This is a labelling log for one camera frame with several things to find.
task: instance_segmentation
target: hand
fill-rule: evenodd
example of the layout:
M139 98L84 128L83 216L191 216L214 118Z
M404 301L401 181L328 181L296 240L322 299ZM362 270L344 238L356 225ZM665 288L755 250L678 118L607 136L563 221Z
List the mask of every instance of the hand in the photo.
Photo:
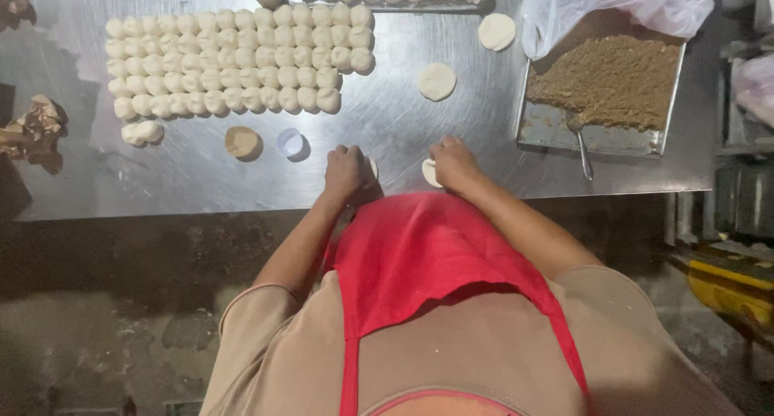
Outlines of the hand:
M363 187L368 177L364 174L365 159L360 147L339 145L328 152L323 195L336 205L344 206Z
M436 180L452 192L465 197L470 188L489 179L462 139L444 135L440 143L431 145L430 152L436 162Z

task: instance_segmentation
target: stainless steel table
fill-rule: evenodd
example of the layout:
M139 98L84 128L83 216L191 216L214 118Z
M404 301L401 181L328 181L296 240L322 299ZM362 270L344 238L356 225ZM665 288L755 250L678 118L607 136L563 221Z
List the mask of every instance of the stainless steel table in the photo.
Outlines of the stainless steel table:
M160 145L136 149L121 141L123 122L107 91L108 18L253 9L255 0L30 1L37 23L0 33L0 82L16 86L17 112L42 93L64 107L70 122L59 142L61 173L16 164L33 197L21 220L307 208L324 187L326 154L336 144L359 144L373 157L385 193L429 191L420 164L444 133L462 135L484 170L522 198L696 191L712 184L717 12L689 45L663 158L593 156L596 176L586 182L579 154L516 146L514 104L526 59L519 39L498 54L482 48L479 15L377 14L376 67L368 76L343 77L338 114L177 119L164 122ZM495 10L520 28L521 1L496 0ZM458 75L454 93L439 103L415 87L421 69L436 61ZM225 152L225 131L233 125L249 125L263 137L259 159L242 163ZM276 150L277 134L288 127L309 140L304 162Z

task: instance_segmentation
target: person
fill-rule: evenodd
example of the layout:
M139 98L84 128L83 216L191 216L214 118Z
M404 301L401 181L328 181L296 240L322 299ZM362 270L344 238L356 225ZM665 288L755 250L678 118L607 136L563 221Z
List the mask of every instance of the person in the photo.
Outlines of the person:
M363 204L330 245L373 182L357 146L328 154L324 191L223 314L201 414L741 414L635 283L461 139L430 154L445 193Z

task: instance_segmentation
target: beige t-shirt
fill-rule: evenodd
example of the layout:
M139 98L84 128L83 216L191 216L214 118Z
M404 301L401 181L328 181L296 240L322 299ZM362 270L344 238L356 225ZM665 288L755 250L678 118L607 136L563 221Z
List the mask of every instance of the beige t-shirt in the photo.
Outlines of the beige t-shirt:
M549 287L564 310L595 414L739 414L677 349L639 287L601 266ZM202 415L336 415L343 368L338 275L302 307L279 285L237 297ZM360 342L358 413L413 396L476 396L530 416L586 415L548 319L522 295L447 297Z

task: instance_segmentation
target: t-shirt sleeve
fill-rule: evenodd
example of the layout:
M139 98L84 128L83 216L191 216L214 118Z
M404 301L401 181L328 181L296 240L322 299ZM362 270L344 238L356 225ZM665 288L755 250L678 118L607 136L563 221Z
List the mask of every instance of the t-shirt sleeve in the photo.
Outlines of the t-shirt sleeve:
M644 328L673 345L648 295L620 272L605 266L579 266L562 272L554 282L564 288L567 297L580 299L615 322Z
M228 304L221 318L221 346L200 414L209 414L253 377L269 344L300 308L293 293L278 284L251 287Z

